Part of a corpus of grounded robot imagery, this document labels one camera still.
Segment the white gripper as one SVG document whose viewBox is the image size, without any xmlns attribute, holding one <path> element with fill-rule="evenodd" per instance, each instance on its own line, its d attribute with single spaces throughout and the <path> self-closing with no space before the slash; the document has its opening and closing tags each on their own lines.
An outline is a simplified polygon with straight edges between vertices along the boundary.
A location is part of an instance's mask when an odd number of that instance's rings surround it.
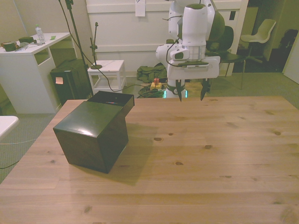
<svg viewBox="0 0 299 224">
<path fill-rule="evenodd" d="M 200 100 L 210 91 L 209 78 L 216 78 L 219 75 L 219 56 L 207 56 L 202 61 L 183 62 L 170 60 L 171 65 L 167 68 L 167 77 L 169 80 L 176 80 L 176 90 L 180 101 L 185 97 L 185 79 L 202 80 L 202 90 Z"/>
</svg>

